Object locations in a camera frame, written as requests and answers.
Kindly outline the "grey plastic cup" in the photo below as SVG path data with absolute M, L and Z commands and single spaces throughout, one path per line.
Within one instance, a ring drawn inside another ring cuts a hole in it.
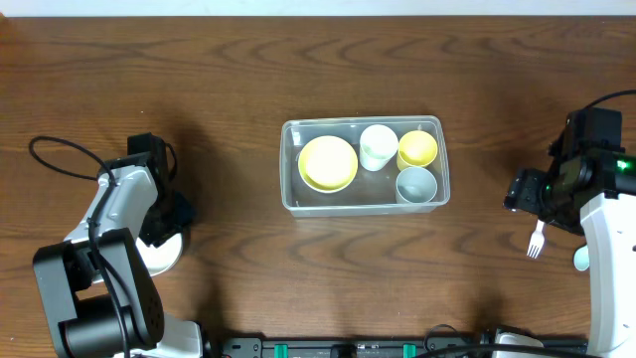
M 398 204 L 420 204 L 430 202 L 438 189 L 434 175 L 422 167 L 408 167 L 396 179 Z

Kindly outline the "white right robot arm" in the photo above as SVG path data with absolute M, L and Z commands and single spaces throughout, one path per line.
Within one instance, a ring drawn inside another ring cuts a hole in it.
M 635 354 L 635 159 L 621 145 L 622 115 L 586 107 L 571 112 L 542 171 L 521 169 L 503 205 L 585 238 L 591 325 L 588 352 Z

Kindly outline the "white plastic cup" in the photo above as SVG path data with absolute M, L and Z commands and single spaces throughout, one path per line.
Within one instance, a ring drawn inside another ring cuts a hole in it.
M 398 151 L 398 137 L 385 125 L 367 127 L 360 137 L 360 162 L 368 171 L 383 169 Z

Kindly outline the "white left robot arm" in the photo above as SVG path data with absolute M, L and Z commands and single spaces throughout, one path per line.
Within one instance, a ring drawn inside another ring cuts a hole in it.
M 98 190 L 78 226 L 33 258 L 57 355 L 205 356 L 201 326 L 166 313 L 152 280 L 178 261 L 196 215 L 173 187 L 174 148 L 133 135 L 125 156 L 98 165 Z

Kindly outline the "yellow plastic cup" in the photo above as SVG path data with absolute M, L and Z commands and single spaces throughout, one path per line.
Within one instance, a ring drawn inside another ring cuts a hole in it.
M 438 154 L 436 139 L 423 130 L 406 133 L 398 142 L 397 168 L 402 171 L 408 167 L 426 167 Z

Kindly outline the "yellow plastic bowl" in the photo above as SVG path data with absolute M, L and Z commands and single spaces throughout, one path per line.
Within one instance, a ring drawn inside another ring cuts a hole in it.
M 358 172 L 358 155 L 346 140 L 324 135 L 310 140 L 297 163 L 302 181 L 312 190 L 332 194 L 347 188 Z

